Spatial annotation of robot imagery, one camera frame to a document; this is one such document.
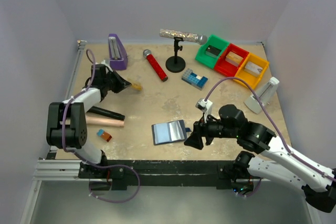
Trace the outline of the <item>gold VIP card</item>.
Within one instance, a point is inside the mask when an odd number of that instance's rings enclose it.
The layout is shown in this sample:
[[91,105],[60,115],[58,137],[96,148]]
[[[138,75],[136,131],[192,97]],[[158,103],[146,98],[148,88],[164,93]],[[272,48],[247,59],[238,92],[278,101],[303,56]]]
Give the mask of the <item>gold VIP card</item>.
[[137,90],[137,91],[142,91],[143,90],[143,86],[141,83],[134,81],[130,78],[127,79],[130,83],[131,83],[131,88]]

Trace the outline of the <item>navy blue card holder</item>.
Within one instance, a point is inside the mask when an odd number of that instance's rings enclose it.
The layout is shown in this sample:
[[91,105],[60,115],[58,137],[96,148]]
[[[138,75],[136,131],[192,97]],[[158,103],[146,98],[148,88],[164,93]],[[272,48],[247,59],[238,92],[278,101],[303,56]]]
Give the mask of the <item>navy blue card holder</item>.
[[154,145],[184,142],[187,133],[191,132],[191,129],[185,126],[184,120],[153,124],[151,129]]

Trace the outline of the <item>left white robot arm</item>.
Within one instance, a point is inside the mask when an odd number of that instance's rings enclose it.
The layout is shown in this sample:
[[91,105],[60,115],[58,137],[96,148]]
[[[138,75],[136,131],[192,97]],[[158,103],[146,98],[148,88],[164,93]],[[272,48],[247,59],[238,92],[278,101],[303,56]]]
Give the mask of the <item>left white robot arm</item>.
[[105,64],[91,66],[82,90],[62,102],[53,102],[48,108],[46,141],[48,145],[73,153],[92,166],[105,166],[104,152],[88,140],[86,113],[107,96],[131,86],[115,70]]

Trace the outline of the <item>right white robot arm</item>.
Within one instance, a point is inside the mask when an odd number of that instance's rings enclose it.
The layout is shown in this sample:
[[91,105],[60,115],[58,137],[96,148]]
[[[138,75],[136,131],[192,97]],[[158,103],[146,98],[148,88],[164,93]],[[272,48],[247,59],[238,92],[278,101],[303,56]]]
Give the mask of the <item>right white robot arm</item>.
[[305,197],[315,209],[330,213],[335,207],[335,169],[320,165],[292,147],[262,124],[251,122],[233,104],[220,108],[219,118],[211,115],[212,103],[200,100],[203,113],[194,122],[186,146],[201,150],[214,138],[234,138],[243,148],[224,172],[235,182],[247,176],[287,185]]

